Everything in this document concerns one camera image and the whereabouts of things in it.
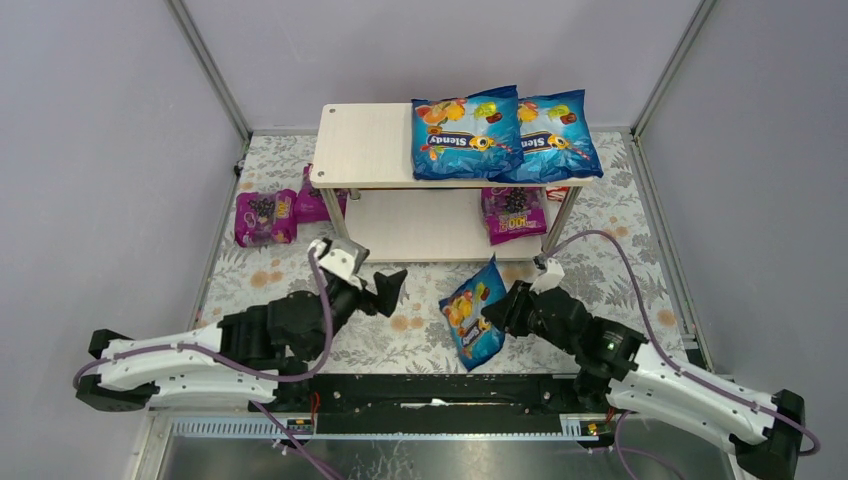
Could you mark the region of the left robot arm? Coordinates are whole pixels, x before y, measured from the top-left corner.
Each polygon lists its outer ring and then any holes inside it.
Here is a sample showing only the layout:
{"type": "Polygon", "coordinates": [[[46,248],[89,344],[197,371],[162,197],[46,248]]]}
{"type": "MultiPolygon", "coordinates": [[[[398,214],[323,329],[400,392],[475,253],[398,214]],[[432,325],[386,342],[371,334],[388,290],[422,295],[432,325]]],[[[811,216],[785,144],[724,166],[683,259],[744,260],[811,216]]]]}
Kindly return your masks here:
{"type": "Polygon", "coordinates": [[[293,291],[183,334],[142,341],[96,330],[88,347],[93,359],[72,380],[75,395],[105,412],[194,396],[275,402],[286,385],[323,368],[335,335],[353,314],[391,316],[406,277],[404,270],[376,273],[376,288],[369,290],[359,276],[345,281],[321,268],[316,293],[293,291]]]}

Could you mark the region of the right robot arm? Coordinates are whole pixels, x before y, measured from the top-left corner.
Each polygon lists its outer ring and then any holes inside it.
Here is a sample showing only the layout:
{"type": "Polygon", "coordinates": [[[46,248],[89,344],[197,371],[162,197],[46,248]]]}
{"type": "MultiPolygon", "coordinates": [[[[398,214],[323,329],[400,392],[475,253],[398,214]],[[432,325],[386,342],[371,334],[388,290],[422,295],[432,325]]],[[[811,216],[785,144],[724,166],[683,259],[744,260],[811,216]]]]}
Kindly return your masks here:
{"type": "Polygon", "coordinates": [[[740,386],[676,362],[644,334],[589,313],[560,287],[513,285],[482,316],[513,336],[536,335],[571,355],[578,400],[588,409],[634,411],[696,435],[758,479],[791,479],[801,453],[804,400],[783,389],[740,386]]]}

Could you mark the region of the blue Slendy bag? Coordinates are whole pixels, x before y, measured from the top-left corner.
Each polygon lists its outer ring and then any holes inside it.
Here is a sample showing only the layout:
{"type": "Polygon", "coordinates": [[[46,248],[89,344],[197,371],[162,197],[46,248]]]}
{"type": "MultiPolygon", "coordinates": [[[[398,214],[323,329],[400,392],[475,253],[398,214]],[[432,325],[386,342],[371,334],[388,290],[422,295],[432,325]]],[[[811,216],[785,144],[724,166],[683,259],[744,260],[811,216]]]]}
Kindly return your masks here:
{"type": "Polygon", "coordinates": [[[550,184],[602,177],[584,102],[583,89],[519,99],[517,118],[523,160],[494,180],[508,184],[550,184]]]}
{"type": "Polygon", "coordinates": [[[524,159],[514,85],[466,97],[411,101],[413,177],[485,179],[524,159]]]}
{"type": "Polygon", "coordinates": [[[458,358],[467,371],[483,365],[502,349],[504,332],[495,327],[482,311],[502,300],[506,294],[496,257],[492,256],[483,268],[449,297],[439,301],[458,358]]]}

